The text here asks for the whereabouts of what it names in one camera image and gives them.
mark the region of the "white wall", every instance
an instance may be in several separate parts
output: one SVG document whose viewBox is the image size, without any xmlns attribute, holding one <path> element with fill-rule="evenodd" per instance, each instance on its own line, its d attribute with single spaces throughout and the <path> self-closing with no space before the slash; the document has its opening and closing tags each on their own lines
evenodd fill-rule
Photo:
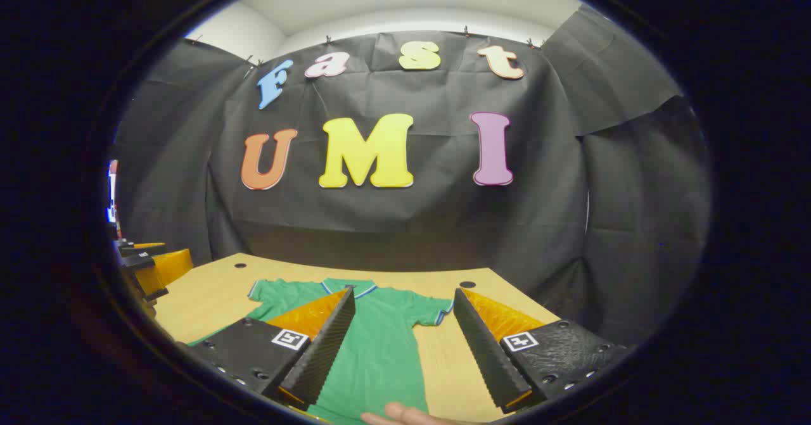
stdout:
<svg viewBox="0 0 811 425">
<path fill-rule="evenodd" d="M 186 34 L 188 39 L 234 53 L 240 58 L 253 55 L 251 62 L 275 56 L 286 36 L 269 19 L 245 4 L 234 3 Z"/>
<path fill-rule="evenodd" d="M 296 32 L 286 38 L 275 50 L 272 57 L 276 58 L 315 44 L 322 44 L 326 41 L 327 35 L 335 41 L 335 39 L 344 39 L 355 35 L 394 32 L 395 30 L 451 30 L 451 32 L 463 32 L 464 26 L 467 26 L 468 32 L 472 34 L 492 35 L 519 42 L 532 39 L 532 43 L 538 45 L 554 32 L 550 27 L 530 23 L 522 19 L 474 10 L 383 10 L 320 24 Z"/>
</svg>

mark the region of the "blue letter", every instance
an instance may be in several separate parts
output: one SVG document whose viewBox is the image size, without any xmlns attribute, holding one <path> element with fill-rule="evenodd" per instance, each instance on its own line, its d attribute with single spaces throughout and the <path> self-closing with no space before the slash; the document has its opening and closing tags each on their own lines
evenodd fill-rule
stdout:
<svg viewBox="0 0 811 425">
<path fill-rule="evenodd" d="M 281 88 L 276 87 L 276 85 L 284 84 L 284 82 L 287 81 L 287 72 L 285 69 L 290 67 L 290 65 L 293 65 L 293 62 L 287 59 L 287 61 L 279 64 L 276 69 L 271 70 L 270 73 L 263 76 L 258 84 L 256 84 L 256 86 L 260 87 L 260 91 L 262 91 L 262 101 L 259 102 L 259 110 L 267 107 L 267 104 L 273 102 L 276 97 L 281 94 Z"/>
</svg>

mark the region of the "purple letter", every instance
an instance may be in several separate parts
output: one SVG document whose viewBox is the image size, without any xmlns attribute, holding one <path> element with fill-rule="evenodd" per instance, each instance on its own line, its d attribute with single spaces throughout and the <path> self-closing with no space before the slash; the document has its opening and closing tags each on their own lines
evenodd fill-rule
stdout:
<svg viewBox="0 0 811 425">
<path fill-rule="evenodd" d="M 507 169 L 504 130 L 509 119 L 498 113 L 476 111 L 470 121 L 478 126 L 478 170 L 473 181 L 479 186 L 504 186 L 513 182 L 513 172 Z"/>
</svg>

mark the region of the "human hand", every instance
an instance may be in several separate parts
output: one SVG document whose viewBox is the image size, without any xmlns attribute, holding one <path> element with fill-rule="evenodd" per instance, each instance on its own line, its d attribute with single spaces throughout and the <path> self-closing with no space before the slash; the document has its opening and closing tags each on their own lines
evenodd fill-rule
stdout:
<svg viewBox="0 0 811 425">
<path fill-rule="evenodd" d="M 425 414 L 417 408 L 407 408 L 398 402 L 388 403 L 385 411 L 386 415 L 392 419 L 385 419 L 385 417 L 370 412 L 360 414 L 360 417 L 369 425 L 457 425 L 450 420 Z"/>
</svg>

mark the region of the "wooden table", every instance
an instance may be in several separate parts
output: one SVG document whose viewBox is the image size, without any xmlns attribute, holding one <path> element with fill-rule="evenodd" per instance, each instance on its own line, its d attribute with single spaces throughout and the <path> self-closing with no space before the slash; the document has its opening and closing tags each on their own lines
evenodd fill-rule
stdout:
<svg viewBox="0 0 811 425">
<path fill-rule="evenodd" d="M 240 263 L 245 266 L 235 267 Z M 545 324 L 559 319 L 490 269 L 366 272 L 235 254 L 195 267 L 170 284 L 170 293 L 160 297 L 155 306 L 156 320 L 178 341 L 195 341 L 258 307 L 258 303 L 247 298 L 254 281 L 277 278 L 313 282 L 327 278 L 372 280 L 379 287 L 413 290 L 435 298 L 452 298 L 461 281 L 473 281 L 476 283 L 474 292 L 501 301 Z M 438 327 L 415 326 L 414 335 L 423 365 L 429 413 L 457 422 L 490 422 L 504 417 L 487 393 L 454 313 L 446 315 Z"/>
</svg>

